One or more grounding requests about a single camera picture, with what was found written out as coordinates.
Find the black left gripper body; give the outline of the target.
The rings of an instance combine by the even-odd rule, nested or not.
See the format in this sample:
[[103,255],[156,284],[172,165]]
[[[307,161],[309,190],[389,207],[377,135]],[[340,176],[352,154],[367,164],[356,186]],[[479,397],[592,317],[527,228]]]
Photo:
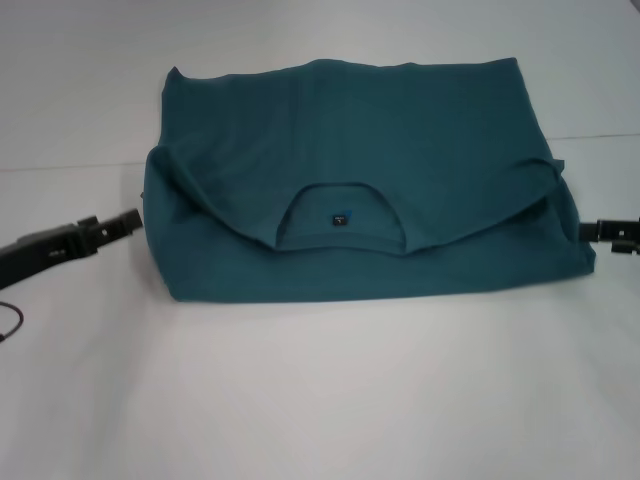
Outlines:
[[1,248],[1,288],[85,256],[85,231],[65,225],[24,236]]

